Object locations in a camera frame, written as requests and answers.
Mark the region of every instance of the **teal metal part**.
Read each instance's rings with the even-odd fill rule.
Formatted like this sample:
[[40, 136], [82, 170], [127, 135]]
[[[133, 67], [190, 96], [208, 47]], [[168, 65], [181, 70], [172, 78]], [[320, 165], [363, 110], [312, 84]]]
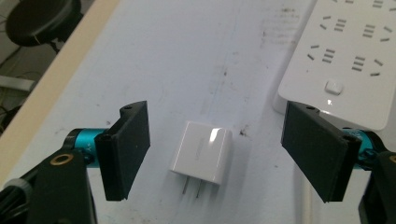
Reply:
[[356, 129], [343, 129], [344, 133], [349, 133], [358, 137], [361, 140], [361, 148], [359, 149], [358, 160], [355, 168], [363, 170], [372, 170], [378, 151], [373, 146], [370, 137], [361, 130]]
[[75, 142], [75, 150], [80, 151], [84, 155], [87, 167], [98, 168], [99, 161], [97, 159], [95, 137], [99, 133], [103, 133], [106, 129], [83, 129]]

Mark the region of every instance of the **black stool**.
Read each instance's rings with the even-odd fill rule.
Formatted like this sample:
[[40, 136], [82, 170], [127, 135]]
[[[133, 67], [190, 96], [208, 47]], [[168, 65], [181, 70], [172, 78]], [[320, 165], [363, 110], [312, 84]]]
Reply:
[[67, 40], [82, 18], [80, 11], [79, 0], [22, 0], [9, 14], [6, 32], [17, 45], [50, 44], [59, 51], [52, 41]]

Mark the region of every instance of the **charger prong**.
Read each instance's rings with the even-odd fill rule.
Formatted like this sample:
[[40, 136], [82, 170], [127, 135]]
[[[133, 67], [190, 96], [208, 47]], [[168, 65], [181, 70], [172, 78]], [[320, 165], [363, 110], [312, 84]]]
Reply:
[[197, 192], [197, 197], [196, 198], [199, 197], [199, 191], [201, 189], [201, 185], [202, 185], [202, 179], [199, 181], [198, 192]]
[[188, 175], [187, 178], [186, 178], [186, 183], [184, 184], [183, 194], [186, 193], [187, 186], [189, 185], [189, 181], [190, 181], [190, 176]]

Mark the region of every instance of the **white table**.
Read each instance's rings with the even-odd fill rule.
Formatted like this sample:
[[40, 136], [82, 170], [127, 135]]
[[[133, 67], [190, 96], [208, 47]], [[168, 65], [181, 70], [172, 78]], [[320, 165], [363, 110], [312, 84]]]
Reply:
[[[272, 108], [314, 4], [96, 0], [0, 139], [0, 183], [69, 131], [110, 127], [120, 107], [147, 100], [151, 147], [129, 199], [106, 202], [100, 172], [89, 170], [99, 223], [359, 223], [367, 174], [354, 173], [345, 203], [310, 200]], [[182, 195], [185, 177], [168, 171], [186, 120], [233, 131], [225, 182], [204, 184], [199, 199], [198, 181]]]

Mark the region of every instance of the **power outlet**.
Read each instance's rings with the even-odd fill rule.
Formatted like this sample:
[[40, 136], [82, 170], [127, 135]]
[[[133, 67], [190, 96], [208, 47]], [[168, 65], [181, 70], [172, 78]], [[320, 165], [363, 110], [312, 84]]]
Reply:
[[386, 127], [396, 87], [396, 1], [318, 0], [279, 85], [348, 126]]

